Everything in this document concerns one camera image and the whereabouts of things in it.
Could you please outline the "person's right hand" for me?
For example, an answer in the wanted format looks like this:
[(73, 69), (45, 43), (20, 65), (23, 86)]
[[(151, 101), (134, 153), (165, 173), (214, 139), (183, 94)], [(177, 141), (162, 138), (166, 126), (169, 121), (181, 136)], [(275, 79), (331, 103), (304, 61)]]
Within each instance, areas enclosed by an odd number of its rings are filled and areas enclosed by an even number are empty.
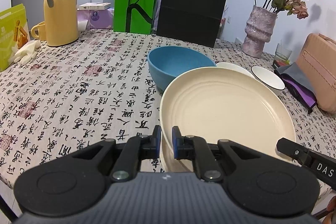
[(328, 203), (327, 205), (327, 211), (329, 212), (329, 214), (325, 217), (325, 219), (323, 220), (323, 223), (325, 224), (332, 224), (332, 220), (333, 220), (333, 215), (335, 213), (335, 204), (336, 204), (336, 196), (334, 196)]

